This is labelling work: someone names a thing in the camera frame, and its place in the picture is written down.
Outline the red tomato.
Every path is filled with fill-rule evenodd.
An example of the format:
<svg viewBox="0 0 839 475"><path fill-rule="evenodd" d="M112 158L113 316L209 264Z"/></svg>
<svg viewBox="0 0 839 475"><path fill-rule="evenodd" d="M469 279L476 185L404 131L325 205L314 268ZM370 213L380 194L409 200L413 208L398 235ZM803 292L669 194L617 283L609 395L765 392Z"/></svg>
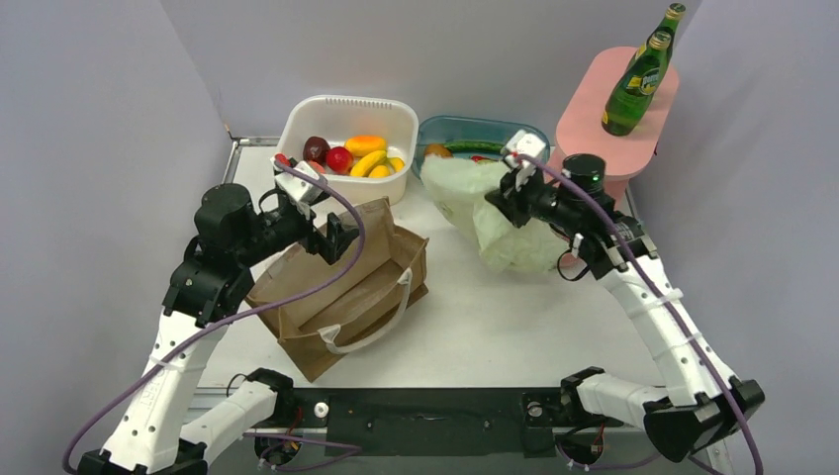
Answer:
<svg viewBox="0 0 839 475"><path fill-rule="evenodd" d="M334 174L347 175L355 157L343 146L335 146L326 153L326 166Z"/></svg>

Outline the green plastic grocery bag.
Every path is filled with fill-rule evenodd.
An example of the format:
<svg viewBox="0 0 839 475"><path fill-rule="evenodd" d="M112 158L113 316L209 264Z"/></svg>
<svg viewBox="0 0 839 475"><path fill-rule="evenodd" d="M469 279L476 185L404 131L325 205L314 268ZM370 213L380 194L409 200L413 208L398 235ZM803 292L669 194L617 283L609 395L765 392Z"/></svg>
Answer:
<svg viewBox="0 0 839 475"><path fill-rule="evenodd" d="M436 209L475 245L491 270L553 271L568 249L566 241L535 219L515 227L485 198L499 187L507 171L502 163L431 155L424 160L419 178Z"/></svg>

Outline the yellow banana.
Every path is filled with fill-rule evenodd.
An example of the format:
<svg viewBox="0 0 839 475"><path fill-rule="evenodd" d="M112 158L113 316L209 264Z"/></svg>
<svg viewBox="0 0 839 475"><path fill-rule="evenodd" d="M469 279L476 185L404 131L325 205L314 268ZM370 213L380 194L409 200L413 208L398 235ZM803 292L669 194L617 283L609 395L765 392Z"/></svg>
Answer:
<svg viewBox="0 0 839 475"><path fill-rule="evenodd" d="M384 149L374 150L361 157L350 169L351 177L366 177L377 166L383 165L387 160L387 151Z"/></svg>

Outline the brown paper tote bag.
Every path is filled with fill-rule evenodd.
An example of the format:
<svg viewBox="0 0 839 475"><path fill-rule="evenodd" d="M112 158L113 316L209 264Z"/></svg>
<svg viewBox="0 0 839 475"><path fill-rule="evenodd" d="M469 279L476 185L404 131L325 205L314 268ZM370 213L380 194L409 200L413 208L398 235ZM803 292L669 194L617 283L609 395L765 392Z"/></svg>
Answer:
<svg viewBox="0 0 839 475"><path fill-rule="evenodd" d="M356 209L364 243L333 265L294 244L245 298L309 382L384 338L427 292L427 238L396 225L387 198Z"/></svg>

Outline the pink three-tier shelf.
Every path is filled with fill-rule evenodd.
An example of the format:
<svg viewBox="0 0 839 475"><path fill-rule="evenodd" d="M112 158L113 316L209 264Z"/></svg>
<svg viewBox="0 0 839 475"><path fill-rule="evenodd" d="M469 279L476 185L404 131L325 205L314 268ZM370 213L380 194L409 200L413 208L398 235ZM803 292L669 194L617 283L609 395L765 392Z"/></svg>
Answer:
<svg viewBox="0 0 839 475"><path fill-rule="evenodd" d="M680 86L680 73L668 67L663 81L648 99L649 107L626 135L618 126L617 104L610 100L621 83L635 47L611 47L598 53L584 74L555 130L555 148L548 166L558 170L573 154L589 153L602 158L606 171L600 179L606 193L621 207L629 181L650 163Z"/></svg>

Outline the small green bottle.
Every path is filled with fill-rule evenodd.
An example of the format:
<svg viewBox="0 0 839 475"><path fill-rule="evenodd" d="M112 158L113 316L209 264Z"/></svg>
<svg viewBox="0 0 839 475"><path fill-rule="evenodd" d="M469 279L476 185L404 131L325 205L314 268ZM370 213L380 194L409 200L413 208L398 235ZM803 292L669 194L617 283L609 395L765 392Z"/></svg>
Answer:
<svg viewBox="0 0 839 475"><path fill-rule="evenodd" d="M658 32L649 40L646 52L615 84L602 115L602 127L608 134L627 136L641 122L666 75L670 42L668 33Z"/></svg>

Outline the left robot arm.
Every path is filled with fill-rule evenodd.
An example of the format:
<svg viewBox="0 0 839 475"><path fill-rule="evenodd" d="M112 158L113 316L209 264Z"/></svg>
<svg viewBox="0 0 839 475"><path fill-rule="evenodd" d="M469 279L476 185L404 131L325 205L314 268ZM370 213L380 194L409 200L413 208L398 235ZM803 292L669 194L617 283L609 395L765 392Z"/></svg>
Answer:
<svg viewBox="0 0 839 475"><path fill-rule="evenodd" d="M295 412L290 378L257 369L240 389L192 423L185 422L199 380L253 287L252 267L294 244L336 263L358 260L366 239L360 213L329 215L319 229L312 206L332 196L323 180L293 179L273 191L276 209L255 210L248 190L222 184L202 197L197 234L173 272L154 346L142 377L118 397L126 410L104 445L84 453L68 474L205 474L255 425L281 426Z"/></svg>

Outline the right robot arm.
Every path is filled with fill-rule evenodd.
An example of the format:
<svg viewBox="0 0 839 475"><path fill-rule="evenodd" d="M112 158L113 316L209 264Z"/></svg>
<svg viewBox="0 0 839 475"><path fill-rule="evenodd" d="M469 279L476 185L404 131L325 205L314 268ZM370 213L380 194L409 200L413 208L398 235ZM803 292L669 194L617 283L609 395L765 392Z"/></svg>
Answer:
<svg viewBox="0 0 839 475"><path fill-rule="evenodd" d="M754 447L748 421L765 402L762 388L725 365L693 323L653 241L605 191L605 162L579 153L556 171L513 152L505 165L488 202L516 227L538 220L569 242L623 309L662 378L655 387L598 367L581 370L562 381L563 418L581 425L601 416L641 428L673 462L735 433Z"/></svg>

